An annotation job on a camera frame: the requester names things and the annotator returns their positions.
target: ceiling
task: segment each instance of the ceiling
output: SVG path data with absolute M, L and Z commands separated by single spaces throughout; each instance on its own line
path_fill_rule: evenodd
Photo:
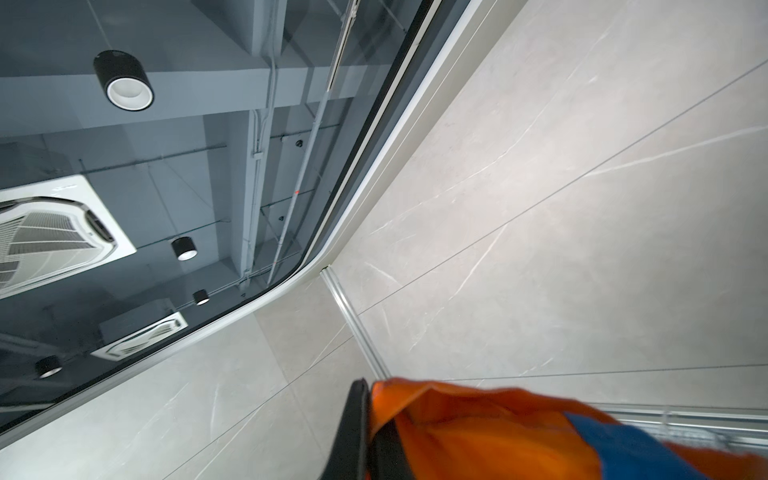
M 341 26 L 327 0 L 91 3 L 111 47 L 142 62 L 155 102 L 127 112 L 105 99 L 91 63 L 108 46 L 87 2 L 5 2 L 0 161 L 13 174 L 3 187 L 39 180 L 12 153 L 21 150 L 47 159 L 51 176 L 83 174 L 137 252 L 0 300 L 0 333 L 54 346 L 68 363 L 61 385 L 32 386 L 36 358 L 0 342 L 0 403 L 51 399 L 114 368 L 88 355 L 103 345 L 98 326 L 146 302 L 185 307 L 196 290 L 261 273 L 185 310 L 196 325 L 266 287 Z M 418 2 L 389 3 L 408 25 Z M 364 2 L 291 217 L 282 255 L 291 260 L 277 278 L 311 240 L 403 36 L 378 2 Z M 259 140 L 262 160 L 253 155 Z M 181 235 L 197 246 L 192 260 L 179 262 L 170 248 Z

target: black pendant light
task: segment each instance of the black pendant light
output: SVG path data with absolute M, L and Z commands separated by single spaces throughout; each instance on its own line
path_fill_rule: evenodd
M 183 262 L 197 255 L 197 248 L 195 248 L 194 242 L 189 237 L 179 237 L 170 242 L 170 246 L 173 247 L 176 258 L 179 261 Z
M 41 379 L 47 378 L 61 371 L 63 367 L 57 356 L 47 356 L 35 363 L 35 371 Z
M 94 70 L 107 99 L 128 111 L 149 108 L 154 92 L 141 63 L 120 50 L 104 50 L 94 58 Z
M 202 305 L 203 303 L 208 303 L 208 300 L 210 300 L 210 297 L 208 296 L 208 292 L 205 290 L 198 290 L 197 292 L 192 294 L 192 298 L 194 298 L 194 302 L 196 305 Z

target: orange jacket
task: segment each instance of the orange jacket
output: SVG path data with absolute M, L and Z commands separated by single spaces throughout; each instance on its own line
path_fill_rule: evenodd
M 373 385 L 370 438 L 395 419 L 418 480 L 599 480 L 597 452 L 565 414 L 618 424 L 576 400 L 394 378 Z M 668 447 L 713 480 L 768 478 L 768 464 L 756 455 Z

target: blue fabric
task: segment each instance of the blue fabric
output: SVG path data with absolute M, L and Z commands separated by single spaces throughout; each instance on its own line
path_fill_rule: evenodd
M 707 480 L 688 462 L 640 429 L 604 424 L 574 413 L 565 415 L 598 453 L 603 480 Z

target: marble tile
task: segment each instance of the marble tile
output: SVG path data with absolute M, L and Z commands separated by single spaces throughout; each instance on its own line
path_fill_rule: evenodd
M 317 478 L 326 459 L 291 389 L 249 414 L 167 480 Z
M 761 131 L 586 177 L 361 319 L 416 378 L 768 362 L 765 151 Z
M 358 311 L 768 58 L 758 0 L 523 13 L 334 262 Z
M 319 277 L 299 285 L 254 315 L 288 382 L 352 336 Z
M 768 409 L 768 366 L 465 380 L 482 389 L 518 387 L 591 403 Z
M 161 479 L 285 385 L 247 316 L 2 449 L 0 472 Z
M 688 150 L 768 130 L 768 63 L 756 68 L 588 176 L 650 162 L 675 161 Z
M 373 372 L 352 338 L 291 384 L 324 456 L 333 446 L 349 386 L 360 378 L 368 380 L 369 385 L 374 381 Z

